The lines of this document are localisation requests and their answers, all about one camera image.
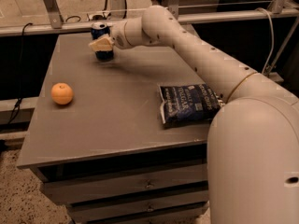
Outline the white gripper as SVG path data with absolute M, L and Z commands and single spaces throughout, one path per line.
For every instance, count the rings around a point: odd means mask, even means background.
M 115 23 L 110 28 L 110 35 L 102 35 L 99 38 L 93 40 L 89 47 L 97 52 L 97 51 L 112 51 L 113 45 L 118 47 L 119 49 L 126 48 L 126 38 L 124 34 L 124 22 Z

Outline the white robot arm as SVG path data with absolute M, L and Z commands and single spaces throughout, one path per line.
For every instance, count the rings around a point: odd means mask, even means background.
M 167 45 L 224 100 L 207 137 L 211 224 L 299 224 L 299 106 L 289 91 L 187 32 L 164 7 L 118 21 L 94 51 Z

